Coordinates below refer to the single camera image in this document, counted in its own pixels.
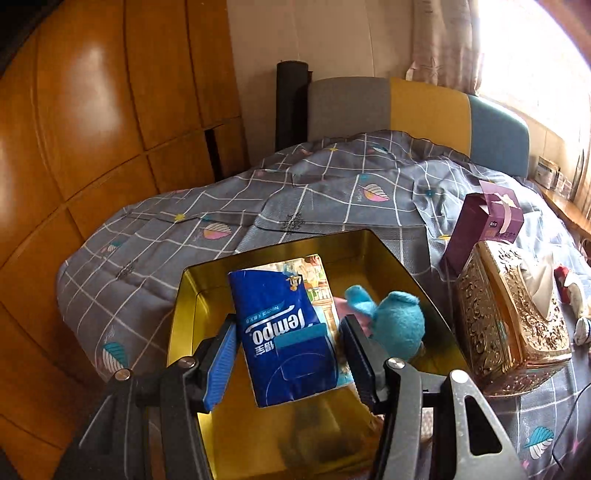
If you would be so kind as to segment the blue tissue pack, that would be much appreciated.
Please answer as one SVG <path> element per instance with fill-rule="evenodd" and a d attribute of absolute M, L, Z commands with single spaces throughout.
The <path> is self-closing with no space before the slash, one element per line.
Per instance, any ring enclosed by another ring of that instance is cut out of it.
<path fill-rule="evenodd" d="M 235 270 L 228 281 L 259 408 L 353 382 L 321 256 Z"/>

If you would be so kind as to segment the blue plush toy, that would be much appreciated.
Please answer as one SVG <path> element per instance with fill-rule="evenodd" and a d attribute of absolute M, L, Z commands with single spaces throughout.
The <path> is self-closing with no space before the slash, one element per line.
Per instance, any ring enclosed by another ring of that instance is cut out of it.
<path fill-rule="evenodd" d="M 417 296 L 392 291 L 376 303 L 366 289 L 346 289 L 346 307 L 358 319 L 363 333 L 377 341 L 391 357 L 411 360 L 423 344 L 425 316 Z"/>

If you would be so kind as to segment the gold metal tray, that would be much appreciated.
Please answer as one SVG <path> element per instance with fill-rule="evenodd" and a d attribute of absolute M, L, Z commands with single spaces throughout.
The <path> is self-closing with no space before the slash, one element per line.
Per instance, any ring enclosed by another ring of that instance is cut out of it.
<path fill-rule="evenodd" d="M 187 267 L 168 358 L 192 354 L 235 314 L 206 382 L 197 426 L 216 479 L 348 479 L 372 467 L 381 423 L 346 363 L 335 299 L 354 285 L 420 317 L 420 341 L 394 354 L 445 375 L 466 361 L 423 287 L 422 227 L 298 239 Z"/>

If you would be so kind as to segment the gold ornate tissue box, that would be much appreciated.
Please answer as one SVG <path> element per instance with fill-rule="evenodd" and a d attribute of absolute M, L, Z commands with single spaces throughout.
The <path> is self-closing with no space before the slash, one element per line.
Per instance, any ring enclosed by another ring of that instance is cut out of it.
<path fill-rule="evenodd" d="M 510 244 L 480 241 L 456 280 L 456 335 L 475 381 L 488 397 L 529 393 L 571 360 L 558 296 L 540 312 Z"/>

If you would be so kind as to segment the purple cardboard box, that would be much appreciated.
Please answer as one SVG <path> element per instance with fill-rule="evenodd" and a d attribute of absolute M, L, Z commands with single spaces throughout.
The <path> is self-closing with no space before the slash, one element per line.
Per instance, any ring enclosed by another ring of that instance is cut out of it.
<path fill-rule="evenodd" d="M 480 241 L 513 243 L 524 222 L 524 214 L 515 192 L 509 188 L 480 181 L 481 193 L 465 197 L 460 216 L 443 256 L 453 275 L 458 276 Z"/>

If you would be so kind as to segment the wooden side desk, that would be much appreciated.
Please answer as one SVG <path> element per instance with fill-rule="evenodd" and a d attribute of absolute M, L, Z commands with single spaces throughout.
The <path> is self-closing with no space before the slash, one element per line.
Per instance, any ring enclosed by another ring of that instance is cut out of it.
<path fill-rule="evenodd" d="M 566 200 L 554 191 L 537 185 L 541 195 L 552 211 L 565 223 L 572 234 L 577 234 L 581 239 L 589 239 L 591 235 L 590 221 L 571 201 Z"/>

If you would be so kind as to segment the multicolour headboard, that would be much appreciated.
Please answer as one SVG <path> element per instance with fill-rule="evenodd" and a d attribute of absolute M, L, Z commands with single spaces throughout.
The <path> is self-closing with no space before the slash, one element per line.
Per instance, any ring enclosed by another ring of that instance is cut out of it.
<path fill-rule="evenodd" d="M 528 126 L 495 102 L 400 78 L 329 78 L 308 88 L 311 140 L 386 129 L 450 147 L 513 177 L 528 176 Z"/>

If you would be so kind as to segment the white box on desk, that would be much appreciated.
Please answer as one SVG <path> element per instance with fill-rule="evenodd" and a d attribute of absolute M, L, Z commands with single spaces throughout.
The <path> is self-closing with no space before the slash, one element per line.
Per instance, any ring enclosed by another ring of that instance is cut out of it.
<path fill-rule="evenodd" d="M 534 180 L 543 188 L 554 190 L 560 173 L 560 166 L 542 156 L 538 157 Z"/>

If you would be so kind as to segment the wooden wardrobe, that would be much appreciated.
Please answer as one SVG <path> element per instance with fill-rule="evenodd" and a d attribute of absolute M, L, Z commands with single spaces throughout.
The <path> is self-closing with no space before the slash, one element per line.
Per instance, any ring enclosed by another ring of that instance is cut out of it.
<path fill-rule="evenodd" d="M 48 479 L 99 380 L 61 263 L 120 208 L 245 169 L 224 1 L 65 1 L 1 78 L 1 470 Z"/>

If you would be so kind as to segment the black rolled mat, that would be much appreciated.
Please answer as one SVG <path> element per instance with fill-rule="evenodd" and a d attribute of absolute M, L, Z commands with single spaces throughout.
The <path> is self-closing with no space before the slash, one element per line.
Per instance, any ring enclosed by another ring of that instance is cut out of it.
<path fill-rule="evenodd" d="M 308 139 L 308 63 L 288 60 L 276 64 L 276 151 Z"/>

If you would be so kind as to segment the beige curtain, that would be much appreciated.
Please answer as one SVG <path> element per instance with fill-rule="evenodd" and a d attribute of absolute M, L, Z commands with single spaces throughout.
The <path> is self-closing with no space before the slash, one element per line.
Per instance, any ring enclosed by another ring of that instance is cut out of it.
<path fill-rule="evenodd" d="M 482 66 L 478 3 L 423 0 L 413 10 L 412 63 L 406 79 L 475 94 Z"/>

